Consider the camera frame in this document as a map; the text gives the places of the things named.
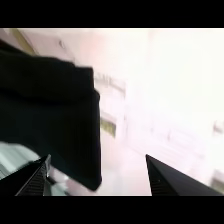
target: black cloth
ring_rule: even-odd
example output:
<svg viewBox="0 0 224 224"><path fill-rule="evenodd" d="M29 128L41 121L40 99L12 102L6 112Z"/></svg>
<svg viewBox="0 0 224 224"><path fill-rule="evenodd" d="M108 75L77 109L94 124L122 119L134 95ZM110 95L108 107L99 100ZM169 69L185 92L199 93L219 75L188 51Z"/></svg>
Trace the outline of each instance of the black cloth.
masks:
<svg viewBox="0 0 224 224"><path fill-rule="evenodd" d="M87 188L101 183L93 70L0 41L0 141L22 144Z"/></svg>

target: overexposed area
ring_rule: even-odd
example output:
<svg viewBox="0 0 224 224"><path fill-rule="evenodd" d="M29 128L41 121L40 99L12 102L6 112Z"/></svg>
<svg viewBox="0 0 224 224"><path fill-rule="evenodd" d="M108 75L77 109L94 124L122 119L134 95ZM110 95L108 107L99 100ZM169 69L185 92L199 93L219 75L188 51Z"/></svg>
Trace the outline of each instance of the overexposed area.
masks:
<svg viewBox="0 0 224 224"><path fill-rule="evenodd" d="M94 68L103 182L80 194L151 195L145 154L224 191L224 29L17 31L37 55Z"/></svg>

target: dark object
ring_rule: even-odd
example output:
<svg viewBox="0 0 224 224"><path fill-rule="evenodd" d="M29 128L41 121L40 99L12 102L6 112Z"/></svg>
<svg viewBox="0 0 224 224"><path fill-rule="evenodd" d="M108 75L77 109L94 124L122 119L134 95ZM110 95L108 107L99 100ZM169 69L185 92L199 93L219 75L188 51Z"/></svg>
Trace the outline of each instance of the dark object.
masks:
<svg viewBox="0 0 224 224"><path fill-rule="evenodd" d="M93 69L30 56L0 41L0 141L22 144L87 188L101 183Z"/></svg>
<svg viewBox="0 0 224 224"><path fill-rule="evenodd" d="M149 155L146 162L152 196L222 196Z"/></svg>
<svg viewBox="0 0 224 224"><path fill-rule="evenodd" d="M44 196L51 156L31 162L0 180L0 196Z"/></svg>

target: black garment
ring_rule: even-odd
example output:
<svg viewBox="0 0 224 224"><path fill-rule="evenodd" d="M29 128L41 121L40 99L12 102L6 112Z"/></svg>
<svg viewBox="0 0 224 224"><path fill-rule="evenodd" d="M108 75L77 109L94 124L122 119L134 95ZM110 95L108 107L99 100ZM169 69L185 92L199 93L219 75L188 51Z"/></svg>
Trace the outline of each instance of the black garment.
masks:
<svg viewBox="0 0 224 224"><path fill-rule="evenodd" d="M29 56L0 41L0 141L22 144L91 190L101 183L92 68Z"/></svg>

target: black fabric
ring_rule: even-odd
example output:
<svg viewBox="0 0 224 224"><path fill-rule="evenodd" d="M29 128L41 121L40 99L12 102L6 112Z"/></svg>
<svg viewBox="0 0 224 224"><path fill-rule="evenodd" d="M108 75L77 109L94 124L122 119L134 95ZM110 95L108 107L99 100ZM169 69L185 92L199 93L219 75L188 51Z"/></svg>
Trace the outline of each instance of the black fabric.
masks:
<svg viewBox="0 0 224 224"><path fill-rule="evenodd" d="M22 144L91 190L101 183L93 70L0 41L0 141Z"/></svg>

